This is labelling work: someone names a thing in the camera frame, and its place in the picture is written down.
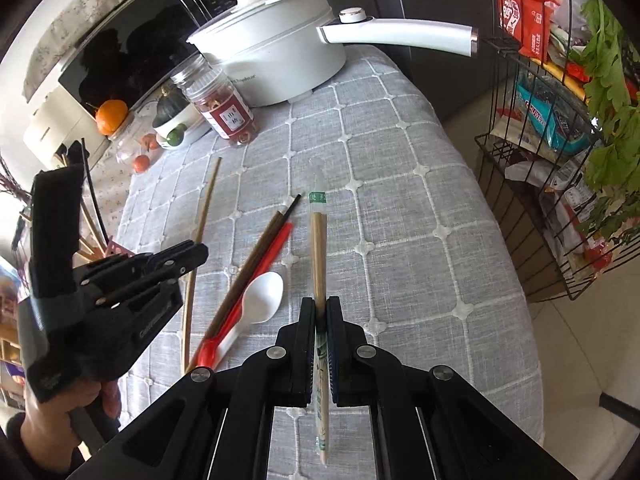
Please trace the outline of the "person's left hand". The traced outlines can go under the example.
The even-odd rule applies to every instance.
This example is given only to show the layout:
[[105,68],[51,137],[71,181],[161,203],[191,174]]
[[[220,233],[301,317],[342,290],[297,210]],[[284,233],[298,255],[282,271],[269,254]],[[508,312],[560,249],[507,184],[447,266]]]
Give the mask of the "person's left hand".
[[78,379],[47,402],[39,402],[26,386],[26,414],[20,435],[35,464],[54,474],[68,474],[80,437],[73,430],[70,412],[84,408],[94,400],[102,402],[104,413],[119,418],[122,402],[117,382],[92,382]]

